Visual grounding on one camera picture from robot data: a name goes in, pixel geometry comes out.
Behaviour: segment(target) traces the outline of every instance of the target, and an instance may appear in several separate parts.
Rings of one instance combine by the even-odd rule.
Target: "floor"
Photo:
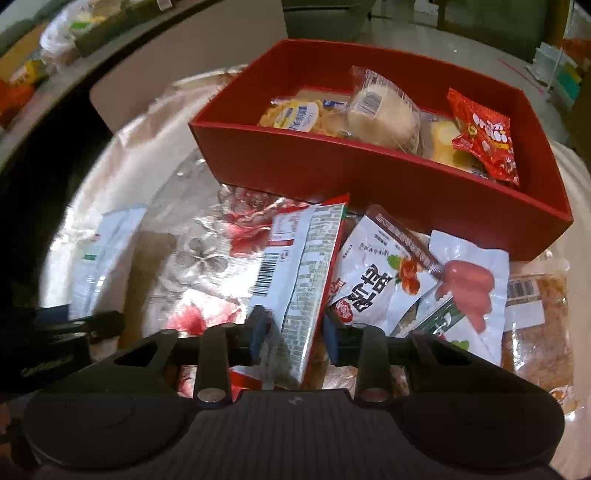
[[[376,0],[372,19],[366,21],[357,41],[396,48],[467,67],[525,92],[546,135],[568,144],[569,135],[547,94],[525,69],[527,65],[508,53],[469,38],[437,30],[432,15],[412,10],[412,0]]]

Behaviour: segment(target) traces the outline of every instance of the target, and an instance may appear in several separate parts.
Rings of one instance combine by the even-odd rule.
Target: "open box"
[[[426,111],[452,117],[453,87],[511,119],[520,190],[401,151],[318,134],[259,127],[271,99],[303,89],[352,93],[353,65],[392,80]],[[525,94],[443,61],[357,44],[282,40],[190,123],[223,183],[321,202],[349,192],[363,213],[379,203],[407,227],[432,229],[531,260],[572,223],[550,145]]]

